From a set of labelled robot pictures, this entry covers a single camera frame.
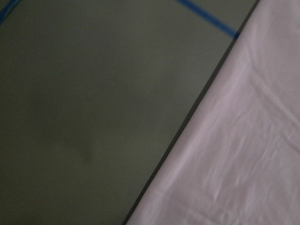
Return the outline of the pink Snoopy t-shirt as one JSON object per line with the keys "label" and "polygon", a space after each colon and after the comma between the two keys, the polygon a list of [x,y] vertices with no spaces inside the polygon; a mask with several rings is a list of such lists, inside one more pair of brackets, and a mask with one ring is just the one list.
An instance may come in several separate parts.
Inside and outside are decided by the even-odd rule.
{"label": "pink Snoopy t-shirt", "polygon": [[300,222],[300,3],[261,0],[130,225]]}

